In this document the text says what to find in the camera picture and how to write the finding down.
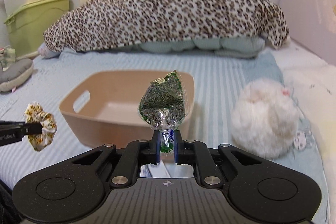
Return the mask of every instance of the dried herb in bag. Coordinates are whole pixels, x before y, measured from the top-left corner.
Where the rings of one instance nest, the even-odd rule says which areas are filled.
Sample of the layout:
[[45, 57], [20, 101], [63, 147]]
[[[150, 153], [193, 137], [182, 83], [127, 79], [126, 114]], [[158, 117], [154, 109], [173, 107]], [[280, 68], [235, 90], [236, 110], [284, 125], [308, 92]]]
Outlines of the dried herb in bag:
[[139, 104], [139, 114], [153, 130], [162, 133], [161, 152], [173, 151], [173, 131], [188, 114], [185, 90], [176, 70], [154, 80]]

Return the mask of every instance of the tan plastic basket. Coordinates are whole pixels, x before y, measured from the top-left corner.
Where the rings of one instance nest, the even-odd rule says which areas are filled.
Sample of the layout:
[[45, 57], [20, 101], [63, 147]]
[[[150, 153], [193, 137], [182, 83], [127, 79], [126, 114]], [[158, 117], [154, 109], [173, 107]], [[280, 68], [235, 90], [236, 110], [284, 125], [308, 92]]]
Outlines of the tan plastic basket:
[[[139, 117], [137, 108], [150, 82], [168, 73], [148, 70], [99, 72], [70, 92], [59, 109], [79, 141], [89, 147], [113, 143], [123, 148], [131, 141], [150, 140], [153, 131]], [[179, 127], [185, 139], [194, 107], [194, 78], [187, 73], [179, 74], [189, 105], [189, 115]], [[75, 111], [85, 94], [89, 100], [82, 99], [80, 110]]]

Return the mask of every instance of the metal screw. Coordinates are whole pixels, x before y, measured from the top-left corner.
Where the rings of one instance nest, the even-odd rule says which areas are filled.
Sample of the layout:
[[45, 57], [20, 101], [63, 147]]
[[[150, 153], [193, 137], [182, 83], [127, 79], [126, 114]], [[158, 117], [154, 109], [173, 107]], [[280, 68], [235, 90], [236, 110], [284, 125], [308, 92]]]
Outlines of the metal screw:
[[221, 182], [221, 179], [218, 177], [206, 177], [204, 182], [209, 185], [216, 185]]
[[116, 185], [122, 185], [128, 182], [128, 178], [124, 176], [117, 176], [112, 178], [112, 182]]

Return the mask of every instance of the clear plastic bag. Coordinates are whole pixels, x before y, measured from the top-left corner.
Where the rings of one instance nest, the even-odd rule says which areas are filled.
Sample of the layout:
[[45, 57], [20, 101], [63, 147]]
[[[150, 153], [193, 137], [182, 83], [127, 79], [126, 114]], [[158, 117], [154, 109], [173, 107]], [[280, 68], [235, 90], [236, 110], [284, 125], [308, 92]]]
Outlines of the clear plastic bag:
[[139, 104], [139, 115], [153, 130], [159, 130], [161, 152], [174, 152], [173, 132], [188, 115], [188, 101], [176, 70], [151, 82]]
[[3, 59], [0, 61], [2, 71], [6, 71], [11, 65], [16, 62], [15, 49], [7, 46], [3, 49]]

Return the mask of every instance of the storage box lid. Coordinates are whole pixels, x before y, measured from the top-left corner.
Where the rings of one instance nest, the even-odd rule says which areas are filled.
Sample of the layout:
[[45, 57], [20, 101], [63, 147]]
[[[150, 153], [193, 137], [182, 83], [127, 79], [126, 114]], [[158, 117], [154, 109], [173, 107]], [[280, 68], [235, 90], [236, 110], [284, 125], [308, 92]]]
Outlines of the storage box lid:
[[55, 2], [55, 1], [60, 1], [60, 0], [39, 0], [33, 3], [29, 3], [26, 5], [22, 5], [19, 9], [17, 9], [13, 14], [11, 14], [9, 17], [7, 17], [7, 19], [5, 20], [5, 24], [9, 25], [13, 22], [15, 16], [17, 16], [19, 13], [23, 12], [24, 10], [39, 6], [39, 5], [43, 5], [43, 4], [47, 4], [50, 2]]

